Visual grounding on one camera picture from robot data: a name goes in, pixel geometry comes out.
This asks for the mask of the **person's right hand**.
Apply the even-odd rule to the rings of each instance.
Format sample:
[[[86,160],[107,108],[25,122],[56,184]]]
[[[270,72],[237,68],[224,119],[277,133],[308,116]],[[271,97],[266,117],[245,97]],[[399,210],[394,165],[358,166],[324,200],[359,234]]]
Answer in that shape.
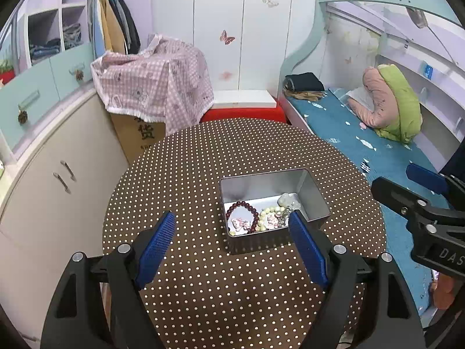
[[[455,299],[455,280],[450,276],[440,273],[438,278],[430,286],[433,303],[438,310],[447,310]]]

